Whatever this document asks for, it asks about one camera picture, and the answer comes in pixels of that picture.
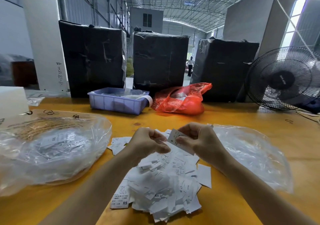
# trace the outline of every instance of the red plastic bag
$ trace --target red plastic bag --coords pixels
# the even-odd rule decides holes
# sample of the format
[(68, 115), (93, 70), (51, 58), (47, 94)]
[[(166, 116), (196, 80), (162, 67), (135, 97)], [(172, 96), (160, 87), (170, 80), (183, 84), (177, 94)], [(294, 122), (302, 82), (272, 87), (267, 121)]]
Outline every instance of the red plastic bag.
[(211, 83), (200, 82), (185, 87), (161, 90), (153, 98), (152, 108), (156, 111), (179, 114), (201, 114), (204, 111), (202, 94), (212, 88)]

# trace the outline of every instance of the black fan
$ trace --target black fan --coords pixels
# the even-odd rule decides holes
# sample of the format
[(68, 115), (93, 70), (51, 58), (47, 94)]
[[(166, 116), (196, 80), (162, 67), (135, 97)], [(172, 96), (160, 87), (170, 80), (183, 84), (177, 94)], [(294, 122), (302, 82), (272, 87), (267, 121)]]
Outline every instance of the black fan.
[(290, 110), (318, 104), (320, 56), (302, 47), (271, 50), (252, 63), (244, 86), (248, 96), (265, 108)]

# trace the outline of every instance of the black pants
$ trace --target black pants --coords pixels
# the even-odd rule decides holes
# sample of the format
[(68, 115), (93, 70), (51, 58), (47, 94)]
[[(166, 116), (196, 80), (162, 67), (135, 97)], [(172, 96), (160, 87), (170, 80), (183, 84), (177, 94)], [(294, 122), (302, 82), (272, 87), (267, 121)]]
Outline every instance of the black pants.
[(192, 70), (192, 65), (188, 65), (188, 77), (191, 77), (191, 70)]

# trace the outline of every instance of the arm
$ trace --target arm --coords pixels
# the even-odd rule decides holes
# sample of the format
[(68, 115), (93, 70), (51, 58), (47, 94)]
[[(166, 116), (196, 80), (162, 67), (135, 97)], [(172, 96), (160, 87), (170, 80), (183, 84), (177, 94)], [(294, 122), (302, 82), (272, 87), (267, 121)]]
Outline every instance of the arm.
[(166, 138), (153, 129), (139, 128), (120, 153), (102, 165), (39, 225), (96, 224), (122, 179), (132, 167), (137, 166), (142, 158), (155, 151), (170, 152), (170, 148), (158, 140), (165, 141)]
[(234, 182), (264, 225), (316, 225), (308, 216), (237, 162), (222, 146), (212, 127), (192, 122), (181, 127), (179, 131), (190, 138), (178, 137), (177, 142), (191, 147), (200, 158)]

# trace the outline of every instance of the blue plastic tray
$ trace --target blue plastic tray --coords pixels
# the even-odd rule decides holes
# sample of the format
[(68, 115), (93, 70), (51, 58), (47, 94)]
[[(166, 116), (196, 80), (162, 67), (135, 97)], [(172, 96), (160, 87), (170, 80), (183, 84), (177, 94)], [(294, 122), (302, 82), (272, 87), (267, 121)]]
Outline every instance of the blue plastic tray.
[(103, 109), (139, 115), (144, 107), (149, 103), (146, 98), (130, 99), (112, 95), (108, 96), (108, 94), (115, 94), (122, 91), (124, 91), (124, 89), (104, 88), (88, 93), (91, 109)]

